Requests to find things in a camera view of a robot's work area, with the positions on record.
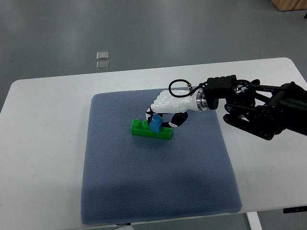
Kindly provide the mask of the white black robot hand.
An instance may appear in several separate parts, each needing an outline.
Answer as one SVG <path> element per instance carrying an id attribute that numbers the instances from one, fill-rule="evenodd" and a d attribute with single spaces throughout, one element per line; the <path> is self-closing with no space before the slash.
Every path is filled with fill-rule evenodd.
<path id="1" fill-rule="evenodd" d="M 163 116 L 172 114 L 170 121 L 163 122 L 163 127 L 173 128 L 181 126 L 188 118 L 188 110 L 200 112 L 206 110 L 206 100 L 203 93 L 198 90 L 188 95 L 187 90 L 175 90 L 171 94 L 168 90 L 159 93 L 146 111 L 146 121 L 151 122 L 154 114 Z"/>

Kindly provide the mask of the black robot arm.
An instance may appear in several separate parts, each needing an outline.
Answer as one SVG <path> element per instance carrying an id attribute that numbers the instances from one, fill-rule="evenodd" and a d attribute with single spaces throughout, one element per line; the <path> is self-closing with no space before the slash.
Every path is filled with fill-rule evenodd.
<path id="1" fill-rule="evenodd" d="M 223 120 L 233 127 L 265 140 L 286 129 L 307 133 L 307 91 L 293 81 L 268 86 L 231 75 L 209 78 L 199 87 L 209 109 L 217 109 L 219 100 L 225 99 Z"/>

